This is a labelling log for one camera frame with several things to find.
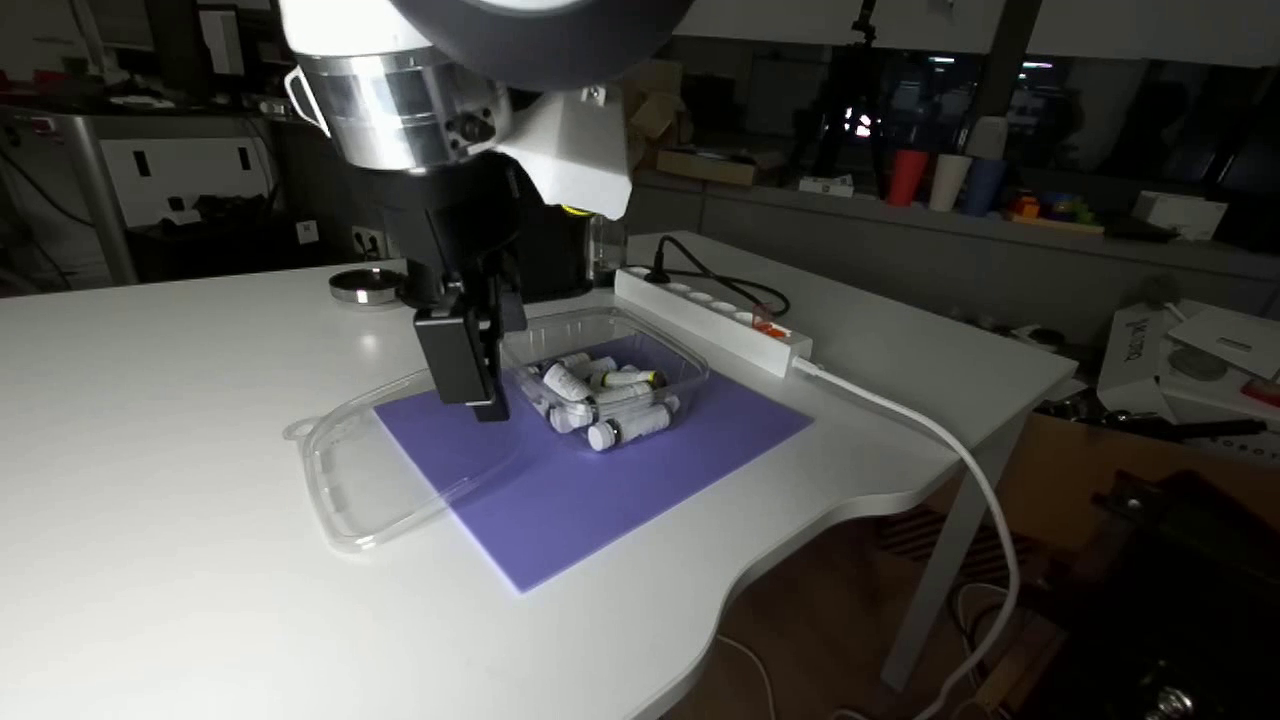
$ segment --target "red object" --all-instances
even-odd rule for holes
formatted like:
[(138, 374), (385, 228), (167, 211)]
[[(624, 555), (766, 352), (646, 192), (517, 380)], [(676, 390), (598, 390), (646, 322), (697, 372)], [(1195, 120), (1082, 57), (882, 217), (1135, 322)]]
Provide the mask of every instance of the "red object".
[(766, 321), (766, 315), (756, 315), (751, 327), (762, 331), (762, 337), (771, 337), (771, 341), (790, 341), (790, 327), (783, 327), (783, 322), (777, 322), (777, 321)]
[(920, 147), (896, 153), (886, 170), (886, 205), (908, 207), (920, 197), (925, 177), (926, 177), (926, 153)]
[(1280, 384), (1248, 380), (1248, 384), (1242, 384), (1242, 394), (1280, 406)]

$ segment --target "blue object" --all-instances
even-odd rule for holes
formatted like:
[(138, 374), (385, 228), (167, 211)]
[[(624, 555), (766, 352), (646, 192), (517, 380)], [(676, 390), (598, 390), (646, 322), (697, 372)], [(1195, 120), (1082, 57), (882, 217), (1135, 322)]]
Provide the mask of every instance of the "blue object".
[(808, 423), (713, 372), (668, 432), (597, 455), (579, 436), (557, 436), (511, 380), (508, 394), (508, 423), (476, 423), (434, 390), (385, 405), (375, 415), (518, 593), (597, 555)]
[(976, 154), (959, 192), (965, 217), (986, 217), (1004, 185), (1004, 158)]

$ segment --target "white cable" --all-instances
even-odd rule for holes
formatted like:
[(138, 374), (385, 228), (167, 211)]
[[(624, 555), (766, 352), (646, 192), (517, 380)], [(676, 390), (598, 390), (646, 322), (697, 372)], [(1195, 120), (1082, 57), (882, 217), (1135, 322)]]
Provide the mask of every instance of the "white cable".
[(986, 473), (976, 464), (976, 455), (965, 448), (965, 440), (954, 440), (930, 415), (911, 410), (911, 406), (903, 406), (903, 405), (896, 405), (886, 394), (877, 394), (877, 390), (869, 390), (869, 388), (859, 388), (859, 384), (850, 384), (850, 380), (844, 380), (835, 372), (824, 372), (824, 369), (808, 363), (803, 355), (797, 355), (790, 369), (810, 374), (810, 380), (824, 380), (824, 384), (830, 384), (830, 388), (838, 388), (848, 394), (859, 394), (859, 401), (869, 401), (869, 405), (877, 405), (877, 406), (882, 406), (890, 415), (903, 415), (903, 418), (920, 423), (925, 432), (930, 432), (936, 440), (944, 440), (959, 455), (959, 464), (971, 473), (971, 482), (980, 486), (980, 494), (985, 494), (985, 505), (993, 511), (993, 523), (997, 523), (997, 536), (998, 536), (998, 546), (1004, 546), (1004, 565), (1008, 565), (1008, 593), (1004, 593), (1004, 604), (998, 604), (998, 612), (993, 621), (993, 631), (965, 655), (965, 665), (944, 681), (936, 699), (914, 716), (914, 720), (926, 720), (949, 702), (953, 687), (997, 649), (997, 641), (1004, 634), (1004, 626), (1011, 621), (1011, 608), (1014, 608), (1014, 595), (1019, 595), (1022, 580), (1019, 580), (1019, 569), (1014, 569), (1014, 546), (1011, 546), (1011, 536), (1008, 536), (1004, 508), (997, 501), (997, 486), (993, 486)]
[(762, 660), (733, 634), (717, 634), (717, 643), (734, 649), (742, 660), (751, 660), (751, 666), (758, 670), (758, 682), (762, 682), (766, 720), (777, 720), (771, 677), (766, 677)]
[(998, 584), (959, 584), (959, 593), (954, 593), (954, 621), (959, 621), (959, 631), (971, 625), (971, 616), (965, 612), (965, 598), (966, 598), (971, 593), (993, 593), (997, 598), (1004, 595), (1004, 588), (998, 588)]

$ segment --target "power strip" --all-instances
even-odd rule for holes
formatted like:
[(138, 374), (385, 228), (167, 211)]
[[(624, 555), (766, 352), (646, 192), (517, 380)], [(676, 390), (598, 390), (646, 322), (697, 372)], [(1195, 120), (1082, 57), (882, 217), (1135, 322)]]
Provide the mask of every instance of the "power strip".
[(646, 269), (616, 272), (612, 294), (624, 310), (643, 315), (655, 327), (679, 327), (700, 343), (717, 343), (766, 374), (788, 374), (790, 355), (810, 355), (810, 341), (758, 315), (734, 307), (719, 294), (697, 291), (687, 284), (646, 284)]

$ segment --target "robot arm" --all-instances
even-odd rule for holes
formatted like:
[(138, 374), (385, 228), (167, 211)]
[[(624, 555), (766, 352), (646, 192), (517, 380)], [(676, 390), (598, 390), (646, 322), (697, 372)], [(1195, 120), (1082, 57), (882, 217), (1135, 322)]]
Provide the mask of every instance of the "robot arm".
[[(439, 269), (417, 331), (442, 401), (502, 415), (494, 247), (542, 205), (624, 217), (624, 110), (592, 82), (643, 61), (687, 3), (280, 0), (295, 110), (349, 164), (425, 185)], [(539, 97), (511, 110), (508, 82)]]

